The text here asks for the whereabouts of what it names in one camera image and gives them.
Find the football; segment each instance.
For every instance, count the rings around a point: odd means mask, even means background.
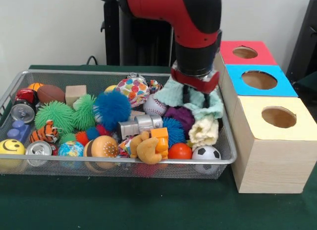
[[[194,150],[193,160],[221,160],[220,152],[213,146],[201,146]],[[220,165],[195,165],[195,170],[201,174],[216,175]]]
[[[153,98],[151,94],[146,102],[143,104],[143,110],[147,115],[160,115],[163,116],[167,111],[167,106],[160,101]]]
[[[59,87],[54,85],[44,85],[38,89],[38,98],[42,104],[51,101],[59,101],[65,103],[65,93]]]

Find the green spiky ball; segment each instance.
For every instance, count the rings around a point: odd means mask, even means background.
[[[59,144],[63,144],[65,142],[76,141],[76,136],[74,133],[67,133],[60,138]]]
[[[36,129],[40,129],[46,124],[47,120],[53,120],[54,126],[61,128],[63,134],[70,133],[74,130],[73,114],[74,110],[61,102],[52,101],[49,104],[39,108],[35,116]]]
[[[96,98],[91,95],[84,95],[74,102],[75,113],[73,123],[78,130],[86,130],[96,125],[93,113],[93,104]]]

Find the wire mesh basket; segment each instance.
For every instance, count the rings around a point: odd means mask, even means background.
[[[86,85],[87,93],[98,95],[106,87],[118,84],[129,73],[99,71],[28,70],[16,76],[0,99],[0,141],[13,123],[9,115],[15,93],[34,82],[52,84],[65,90],[68,85]],[[169,74],[140,73],[146,79],[164,84]],[[62,157],[40,155],[0,154],[1,174],[78,175],[78,176],[125,176],[158,178],[217,179],[228,164],[236,160],[237,153],[227,114],[222,118],[223,128],[215,147],[222,160],[163,160],[156,165],[146,165],[134,158]],[[35,167],[33,162],[41,163]]]

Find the red spiky ball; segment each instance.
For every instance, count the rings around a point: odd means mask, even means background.
[[[98,133],[100,134],[100,136],[111,136],[111,132],[109,132],[108,130],[105,129],[104,126],[102,126],[101,124],[97,124],[96,129],[98,131]]]
[[[77,132],[75,136],[76,136],[76,141],[80,142],[84,146],[86,146],[86,144],[89,142],[87,133],[84,131]]]

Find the tiger toy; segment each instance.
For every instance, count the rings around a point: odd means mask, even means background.
[[[36,141],[46,141],[49,143],[55,143],[58,140],[58,128],[53,126],[53,121],[48,120],[44,127],[35,130],[30,136],[30,143]]]

